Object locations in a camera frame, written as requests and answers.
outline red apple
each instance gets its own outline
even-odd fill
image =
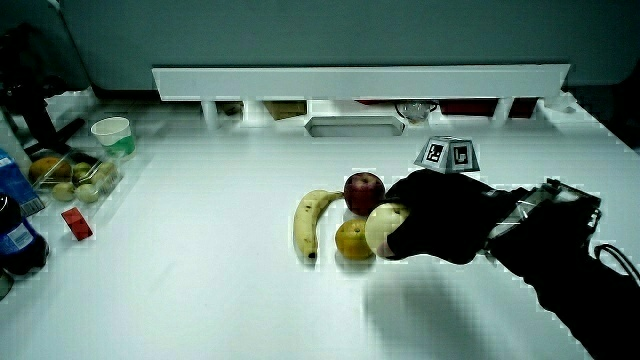
[[[344,184],[344,199],[352,213],[368,216],[384,199],[382,180],[370,172],[351,175]]]

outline yellow banana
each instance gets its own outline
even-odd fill
[[[302,197],[293,217],[293,237],[298,249],[306,258],[314,259],[318,252],[316,225],[318,218],[329,204],[342,199],[341,191],[313,190]]]

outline paper cup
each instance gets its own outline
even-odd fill
[[[136,146],[129,120],[111,117],[93,124],[91,133],[98,139],[110,157],[127,160],[133,157]]]

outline white table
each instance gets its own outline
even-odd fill
[[[640,158],[575,108],[389,138],[313,138],[298,120],[208,133],[197,113],[129,114],[138,153],[88,218],[94,236],[75,241],[62,207],[31,219],[52,253],[0,302],[0,358],[583,359],[533,289],[482,257],[345,264],[333,240],[343,201],[320,219],[315,267],[291,235],[307,191],[360,170],[388,189],[429,136],[471,136],[481,171],[470,176],[499,188],[558,177],[598,194],[593,242],[637,263]]]

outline blue bottle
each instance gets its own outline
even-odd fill
[[[0,193],[0,266],[15,275],[25,275],[47,263],[49,244],[36,232],[20,205]]]

